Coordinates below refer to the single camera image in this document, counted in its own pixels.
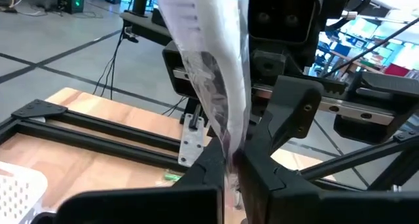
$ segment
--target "gray floor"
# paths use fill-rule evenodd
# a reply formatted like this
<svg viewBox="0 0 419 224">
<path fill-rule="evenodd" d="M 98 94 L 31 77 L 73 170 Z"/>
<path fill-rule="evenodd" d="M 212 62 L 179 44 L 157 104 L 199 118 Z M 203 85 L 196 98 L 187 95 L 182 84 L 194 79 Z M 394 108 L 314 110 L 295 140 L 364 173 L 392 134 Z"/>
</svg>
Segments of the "gray floor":
<svg viewBox="0 0 419 224">
<path fill-rule="evenodd" d="M 0 12 L 0 119 L 35 98 L 44 99 L 61 88 L 93 92 L 95 82 L 115 49 L 122 20 L 118 12 L 127 4 L 110 5 L 102 0 L 86 0 L 85 11 L 103 18 L 62 16 L 49 13 L 30 17 Z M 19 5 L 20 12 L 34 12 Z M 180 99 L 172 89 L 161 57 L 163 47 L 146 39 L 134 44 L 124 41 L 115 67 L 114 100 L 162 113 Z M 179 118 L 175 111 L 172 117 Z M 346 154 L 366 144 L 341 138 L 333 131 L 333 115 L 318 112 L 316 122 L 303 140 L 292 139 L 283 148 L 321 160 Z M 366 188 L 394 159 L 383 158 L 335 174 L 337 181 Z M 404 190 L 415 190 L 419 175 Z"/>
</svg>

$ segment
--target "plastic bag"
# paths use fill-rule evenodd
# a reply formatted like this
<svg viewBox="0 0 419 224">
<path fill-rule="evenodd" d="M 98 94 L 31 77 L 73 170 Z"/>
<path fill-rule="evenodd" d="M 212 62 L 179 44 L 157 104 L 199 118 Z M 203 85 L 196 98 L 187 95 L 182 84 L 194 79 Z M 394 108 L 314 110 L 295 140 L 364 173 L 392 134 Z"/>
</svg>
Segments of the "plastic bag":
<svg viewBox="0 0 419 224">
<path fill-rule="evenodd" d="M 232 155 L 246 138 L 251 106 L 249 0 L 157 1 L 232 168 Z"/>
</svg>

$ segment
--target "wooden table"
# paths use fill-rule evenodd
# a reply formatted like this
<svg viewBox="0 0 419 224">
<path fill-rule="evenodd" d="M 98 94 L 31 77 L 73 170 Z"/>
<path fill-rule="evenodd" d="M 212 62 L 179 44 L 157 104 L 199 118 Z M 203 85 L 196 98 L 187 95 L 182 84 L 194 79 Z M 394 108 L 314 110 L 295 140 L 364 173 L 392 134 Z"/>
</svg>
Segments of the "wooden table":
<svg viewBox="0 0 419 224">
<path fill-rule="evenodd" d="M 332 60 L 333 60 L 333 58 L 335 56 L 338 56 L 339 57 L 338 62 L 335 64 L 336 66 L 339 66 L 340 64 L 343 64 L 345 60 L 346 61 L 351 60 L 351 58 L 349 58 L 347 56 L 344 56 L 344 55 L 341 55 L 341 54 L 337 53 L 334 50 L 331 50 L 330 51 L 330 54 L 331 54 L 331 57 L 329 58 L 329 61 L 327 62 L 325 68 L 323 69 L 324 70 L 324 73 L 326 73 L 327 70 L 329 69 L 330 63 L 332 62 Z M 372 73 L 383 74 L 381 71 L 379 71 L 377 69 L 374 69 L 373 67 L 369 67 L 369 66 L 366 66 L 365 64 L 361 64 L 359 61 L 354 61 L 352 64 L 347 65 L 347 66 L 345 66 L 345 67 L 343 67 L 342 69 L 339 70 L 338 78 L 342 77 L 343 74 L 346 72 L 346 70 L 351 71 L 352 73 L 355 73 L 356 72 L 356 69 L 358 67 L 361 67 L 363 69 L 366 69 L 367 71 L 370 71 Z"/>
<path fill-rule="evenodd" d="M 142 130 L 181 138 L 182 126 L 178 119 L 138 109 L 123 103 L 93 96 L 71 88 L 64 88 L 47 99 L 70 110 L 118 122 Z M 128 142 L 132 145 L 162 151 L 140 143 L 115 138 L 84 128 L 50 122 L 99 135 L 112 140 Z M 206 144 L 211 138 L 205 138 Z M 272 158 L 282 165 L 296 170 L 321 163 L 320 160 L 291 153 L 282 149 Z M 17 134 L 0 147 L 0 161 L 16 164 L 42 172 L 48 179 L 48 189 L 43 199 L 46 209 L 56 208 L 67 198 L 83 191 L 103 189 L 123 189 L 156 187 L 165 184 L 165 169 L 149 166 L 126 159 L 72 147 L 69 145 Z M 226 223 L 239 223 L 246 216 L 243 211 L 229 214 Z"/>
</svg>

